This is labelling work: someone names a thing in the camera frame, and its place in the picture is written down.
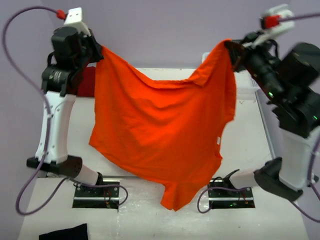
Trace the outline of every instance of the white tabletop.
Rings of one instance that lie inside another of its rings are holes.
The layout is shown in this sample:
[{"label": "white tabletop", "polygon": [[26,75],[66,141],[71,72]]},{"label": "white tabletop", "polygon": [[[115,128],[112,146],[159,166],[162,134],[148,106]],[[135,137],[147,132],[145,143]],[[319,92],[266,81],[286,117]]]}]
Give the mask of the white tabletop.
[{"label": "white tabletop", "polygon": [[[94,122],[94,100],[78,98],[70,120],[69,154],[81,156],[85,165],[105,176],[131,176],[88,145]],[[271,159],[255,100],[237,101],[235,120],[222,136],[221,154],[223,162],[216,176],[238,168],[259,168]],[[37,179],[28,210],[42,204],[58,182],[57,178]],[[162,185],[134,178],[120,183],[128,189],[129,198],[119,212],[73,209],[75,189],[71,182],[64,183],[48,206],[25,217],[19,240],[35,240],[40,234],[84,223],[88,224],[90,240],[308,240],[301,214],[288,201],[258,187],[253,189],[254,209],[216,209],[200,214],[197,197],[173,212],[160,205]],[[208,207],[207,198],[201,206]]]}]

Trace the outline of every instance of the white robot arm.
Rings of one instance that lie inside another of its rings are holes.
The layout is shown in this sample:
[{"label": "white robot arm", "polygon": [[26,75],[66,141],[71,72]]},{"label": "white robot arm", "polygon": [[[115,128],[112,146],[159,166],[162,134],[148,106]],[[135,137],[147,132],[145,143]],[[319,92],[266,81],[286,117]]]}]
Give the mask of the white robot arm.
[{"label": "white robot arm", "polygon": [[[284,155],[261,169],[236,170],[224,179],[228,188],[259,186],[291,202],[319,180],[310,172],[310,165],[320,134],[320,95],[309,88],[320,74],[320,49],[301,42],[283,60],[278,58],[275,38],[294,27],[293,16],[286,4],[271,8],[261,17],[262,30],[226,43],[233,70],[248,70],[269,98],[268,104],[275,105]],[[272,46],[275,56],[270,54]]]},{"label": "white robot arm", "polygon": [[[89,63],[103,59],[102,48],[83,22],[80,7],[68,11],[64,26],[54,31],[51,41],[54,51],[48,56],[48,66],[42,73],[41,86],[49,102],[51,115],[47,114],[45,104],[39,146],[35,156],[27,160],[27,166],[36,168],[44,157],[41,170],[65,175],[80,183],[96,185],[100,182],[100,174],[86,167],[81,157],[68,155],[67,138],[71,111],[78,86],[83,80],[83,70]],[[51,64],[52,56],[56,64]],[[49,134],[48,118],[51,118]]]}]

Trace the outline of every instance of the orange t-shirt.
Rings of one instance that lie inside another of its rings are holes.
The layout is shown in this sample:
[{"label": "orange t-shirt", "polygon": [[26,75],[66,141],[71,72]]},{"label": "orange t-shirt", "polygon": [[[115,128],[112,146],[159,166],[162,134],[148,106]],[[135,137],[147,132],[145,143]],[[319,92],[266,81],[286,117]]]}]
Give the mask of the orange t-shirt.
[{"label": "orange t-shirt", "polygon": [[163,184],[161,204],[169,210],[187,205],[221,165],[220,139],[236,108],[225,41],[183,80],[152,80],[106,47],[96,65],[89,144],[120,168]]}]

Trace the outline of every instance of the purple wall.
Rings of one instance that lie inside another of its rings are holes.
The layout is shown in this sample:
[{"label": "purple wall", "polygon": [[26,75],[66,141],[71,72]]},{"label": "purple wall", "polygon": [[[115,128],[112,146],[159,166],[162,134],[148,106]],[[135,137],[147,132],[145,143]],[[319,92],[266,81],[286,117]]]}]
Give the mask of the purple wall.
[{"label": "purple wall", "polygon": [[[292,0],[290,9],[296,15],[304,13],[320,12],[319,0]],[[293,47],[297,42],[307,42],[315,44],[320,47],[320,33],[318,30],[320,23],[319,18],[313,18],[308,20],[297,21],[295,28],[278,39],[280,54],[283,56],[286,52]],[[315,92],[320,92],[320,81],[312,86]],[[259,92],[259,97],[262,102],[266,102],[266,98],[262,92]],[[264,116],[266,118],[267,127],[269,129],[271,142],[276,156],[281,156],[283,152],[282,136],[278,131],[278,120],[271,112],[272,107],[263,104],[262,106]],[[314,173],[320,175],[320,163],[319,160],[314,166]],[[320,183],[317,184],[317,189],[320,191]],[[320,202],[310,189],[304,192],[304,195],[298,201],[298,204],[307,213],[314,218],[320,219]],[[310,240],[320,239],[320,228],[318,223],[304,218],[305,226]]]},{"label": "purple wall", "polygon": [[[0,8],[1,31],[7,18],[24,7],[42,5],[40,0],[8,0]],[[13,58],[39,85],[52,50],[53,24],[43,10],[25,13],[14,20],[8,31]],[[15,211],[18,192],[32,170],[26,160],[35,154],[41,132],[42,99],[9,65],[0,48],[0,239],[16,240],[23,217]],[[33,184],[23,196],[26,210]]]}]

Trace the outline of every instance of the cable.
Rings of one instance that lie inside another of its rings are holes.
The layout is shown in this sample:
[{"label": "cable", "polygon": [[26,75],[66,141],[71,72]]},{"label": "cable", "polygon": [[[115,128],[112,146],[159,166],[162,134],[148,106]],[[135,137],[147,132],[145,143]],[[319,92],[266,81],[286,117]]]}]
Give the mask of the cable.
[{"label": "cable", "polygon": [[[42,92],[41,88],[38,87],[34,81],[32,81],[22,70],[20,67],[18,67],[17,63],[13,60],[13,58],[11,57],[10,53],[9,53],[9,50],[8,50],[8,46],[7,46],[7,39],[6,39],[6,36],[7,36],[7,31],[8,31],[8,28],[9,28],[9,25],[10,23],[17,17],[19,16],[20,14],[23,14],[25,12],[28,12],[28,11],[31,11],[31,10],[47,10],[49,12],[52,12],[52,13],[55,13],[56,16],[60,19],[65,19],[66,18],[66,15],[65,13],[62,11],[62,10],[54,10],[52,8],[49,8],[49,7],[45,7],[45,6],[31,6],[31,7],[27,7],[27,8],[24,8],[18,12],[16,12],[15,14],[13,14],[7,21],[6,23],[4,24],[4,27],[3,27],[3,30],[2,30],[2,47],[3,47],[3,50],[4,50],[4,53],[5,53],[5,56],[7,57],[8,61],[10,62],[10,64],[12,65],[12,67],[38,92],[38,94],[41,95],[43,101],[44,101],[44,104],[45,104],[45,109],[46,109],[46,112],[47,112],[47,123],[46,123],[46,135],[45,135],[45,140],[44,140],[44,147],[43,147],[43,155],[41,157],[41,160],[39,162],[39,165],[37,166],[37,168],[35,169],[34,173],[31,175],[31,177],[26,181],[26,183],[23,185],[23,187],[21,188],[20,192],[18,193],[18,196],[16,198],[16,201],[15,201],[15,210],[18,214],[22,215],[22,216],[28,216],[28,215],[31,215],[31,214],[34,214],[36,212],[38,212],[39,210],[41,210],[43,207],[45,207],[49,202],[50,200],[54,197],[54,195],[56,194],[56,192],[58,191],[58,189],[61,187],[62,183],[64,183],[64,181],[66,181],[68,178],[63,178],[59,184],[56,186],[56,188],[54,189],[54,191],[52,192],[52,194],[49,196],[49,198],[41,205],[39,206],[38,208],[32,210],[32,211],[29,211],[29,212],[23,212],[21,209],[20,209],[20,201],[21,201],[21,198],[22,198],[22,195],[24,194],[26,188],[29,186],[29,184],[33,181],[33,179],[35,179],[35,177],[37,176],[38,172],[40,171],[44,161],[45,161],[45,156],[48,152],[48,143],[49,143],[49,138],[50,138],[50,126],[51,126],[51,115],[52,115],[52,112],[51,112],[51,109],[50,109],[50,104],[49,104],[49,101],[47,99],[47,97],[44,95],[44,93]],[[118,184],[113,184],[113,185],[88,185],[88,184],[83,184],[83,183],[80,183],[79,184],[82,184],[86,187],[90,187],[90,188],[107,188],[107,187],[118,187],[118,188],[122,188],[125,193],[126,193],[126,197],[124,199],[123,202],[121,202],[119,204],[122,205],[125,203],[125,201],[128,199],[128,191],[125,187],[121,186],[121,185],[118,185]]]},{"label": "cable", "polygon": [[109,188],[107,188],[107,191],[108,191],[108,194],[109,194],[109,202],[110,202],[110,200],[111,200],[111,192],[110,192]]},{"label": "cable", "polygon": [[244,202],[247,203],[245,191],[242,191],[241,193],[242,193],[242,197],[243,197]]},{"label": "cable", "polygon": [[302,210],[296,203],[292,202],[292,205],[296,207],[304,216],[306,216],[311,221],[314,221],[315,223],[320,224],[320,219],[315,219],[314,217],[307,214],[304,210]]},{"label": "cable", "polygon": [[307,13],[307,14],[301,14],[301,15],[297,15],[297,16],[279,18],[278,22],[283,23],[283,22],[288,22],[288,21],[293,21],[293,20],[304,20],[304,19],[317,18],[317,17],[320,17],[320,12]]},{"label": "cable", "polygon": [[106,206],[106,208],[108,209],[108,208],[110,208],[110,205],[109,205],[109,202],[107,201],[107,196],[106,196],[106,190],[105,189],[103,189],[103,198],[104,198],[104,202],[105,202],[105,206]]},{"label": "cable", "polygon": [[276,40],[274,39],[269,39],[269,42],[272,43],[274,46],[274,55],[278,58],[279,57],[279,45]]},{"label": "cable", "polygon": [[212,183],[214,183],[215,181],[217,181],[218,179],[220,179],[220,180],[224,180],[222,177],[220,177],[220,176],[217,176],[217,177],[215,177],[213,180],[212,180]]}]

